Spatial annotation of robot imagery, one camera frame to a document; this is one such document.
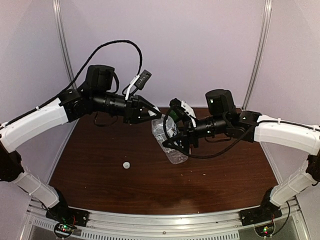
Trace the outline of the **white bottle cap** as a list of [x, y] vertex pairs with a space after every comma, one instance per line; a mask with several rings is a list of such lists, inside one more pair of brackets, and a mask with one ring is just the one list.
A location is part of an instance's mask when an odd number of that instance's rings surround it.
[[126, 161], [126, 162], [124, 162], [124, 163], [122, 164], [122, 166], [123, 166], [124, 169], [127, 170], [127, 169], [129, 169], [129, 168], [131, 167], [131, 164]]

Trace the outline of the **green plastic bottle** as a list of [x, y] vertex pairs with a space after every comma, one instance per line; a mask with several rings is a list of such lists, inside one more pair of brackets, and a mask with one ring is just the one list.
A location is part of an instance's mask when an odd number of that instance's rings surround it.
[[178, 116], [178, 114], [174, 111], [174, 110], [171, 110], [169, 113], [168, 113], [168, 116], [172, 118], [172, 120], [176, 123], [180, 120], [180, 117]]

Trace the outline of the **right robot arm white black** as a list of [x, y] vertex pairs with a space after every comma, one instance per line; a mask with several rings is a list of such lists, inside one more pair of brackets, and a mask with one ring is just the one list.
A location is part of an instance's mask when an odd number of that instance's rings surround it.
[[[269, 189], [256, 210], [259, 220], [268, 220], [290, 198], [320, 181], [320, 128], [272, 118], [260, 112], [237, 112], [230, 90], [214, 89], [205, 94], [209, 117], [197, 119], [186, 103], [173, 99], [168, 114], [174, 113], [183, 127], [174, 136], [165, 136], [163, 146], [177, 150], [194, 159], [218, 157], [238, 142], [271, 143], [308, 154], [306, 161], [282, 183]], [[224, 134], [235, 141], [218, 153], [191, 154], [190, 148], [199, 146], [199, 139]]]

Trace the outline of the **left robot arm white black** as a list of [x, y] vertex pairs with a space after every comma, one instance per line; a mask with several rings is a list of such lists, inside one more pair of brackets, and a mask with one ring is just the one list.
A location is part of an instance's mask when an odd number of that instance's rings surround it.
[[122, 117], [124, 123], [140, 124], [161, 118], [157, 107], [140, 95], [111, 92], [115, 69], [106, 65], [91, 65], [84, 83], [77, 89], [67, 89], [43, 107], [18, 120], [0, 126], [0, 179], [12, 182], [40, 200], [61, 222], [72, 218], [72, 211], [52, 186], [25, 170], [17, 148], [54, 127], [74, 122], [93, 112]]

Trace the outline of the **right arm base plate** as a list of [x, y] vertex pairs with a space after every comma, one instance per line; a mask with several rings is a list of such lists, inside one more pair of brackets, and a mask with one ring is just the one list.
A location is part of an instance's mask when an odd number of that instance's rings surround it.
[[261, 204], [258, 207], [241, 210], [239, 215], [242, 226], [249, 226], [272, 221], [272, 219], [279, 218], [283, 214], [279, 206], [267, 203], [266, 205]]

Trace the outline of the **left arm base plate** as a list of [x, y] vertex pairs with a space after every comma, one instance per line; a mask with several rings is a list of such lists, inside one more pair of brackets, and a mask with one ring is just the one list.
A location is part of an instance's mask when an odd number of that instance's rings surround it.
[[62, 224], [86, 227], [89, 212], [69, 206], [56, 205], [46, 211], [45, 217]]

